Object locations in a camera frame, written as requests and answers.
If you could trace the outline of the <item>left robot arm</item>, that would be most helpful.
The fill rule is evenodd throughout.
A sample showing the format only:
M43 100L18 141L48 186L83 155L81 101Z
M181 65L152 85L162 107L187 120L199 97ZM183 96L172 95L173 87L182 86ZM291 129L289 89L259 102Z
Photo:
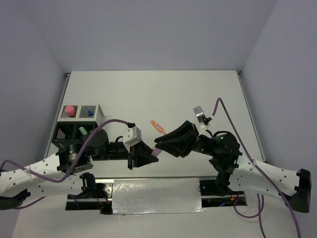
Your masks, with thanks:
M96 183L89 172L94 161L126 160L128 169L158 162L153 150L143 141L126 148L117 138L110 142L105 130L90 131L74 144L51 156L15 170L0 171L0 208L19 210L45 197L66 194L74 200L95 198L95 208L112 212L112 185Z

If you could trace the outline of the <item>orange highlighter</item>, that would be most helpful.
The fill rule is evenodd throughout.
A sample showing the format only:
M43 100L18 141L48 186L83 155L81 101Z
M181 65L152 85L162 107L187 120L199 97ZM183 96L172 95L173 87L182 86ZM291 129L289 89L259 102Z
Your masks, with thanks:
M162 134L166 134L165 130L163 129L162 126L160 126L157 122L155 122L154 120L151 121L151 125L159 132Z

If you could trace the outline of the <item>purple highlighter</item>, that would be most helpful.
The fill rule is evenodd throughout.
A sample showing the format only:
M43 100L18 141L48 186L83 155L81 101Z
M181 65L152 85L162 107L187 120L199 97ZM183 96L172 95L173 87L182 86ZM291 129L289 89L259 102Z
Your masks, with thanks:
M162 150L160 150L158 148L154 148L151 155L154 157L157 157L161 152L162 152Z

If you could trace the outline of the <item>green highlighter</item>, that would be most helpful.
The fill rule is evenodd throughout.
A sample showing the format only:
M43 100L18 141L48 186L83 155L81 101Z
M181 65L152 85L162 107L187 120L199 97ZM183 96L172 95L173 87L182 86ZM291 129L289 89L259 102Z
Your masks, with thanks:
M88 134L87 130L83 126L79 127L79 131L81 132L82 135L87 135Z

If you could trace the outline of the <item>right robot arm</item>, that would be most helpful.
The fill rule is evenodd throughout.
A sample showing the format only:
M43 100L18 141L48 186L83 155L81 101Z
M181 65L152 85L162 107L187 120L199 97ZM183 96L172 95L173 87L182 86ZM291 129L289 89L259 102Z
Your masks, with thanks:
M292 171L249 159L240 151L236 137L227 131L214 137L199 134L196 126L185 121L178 129L155 139L156 148L174 156L197 152L211 157L218 172L215 188L221 194L243 191L286 199L294 211L308 213L311 198L311 173Z

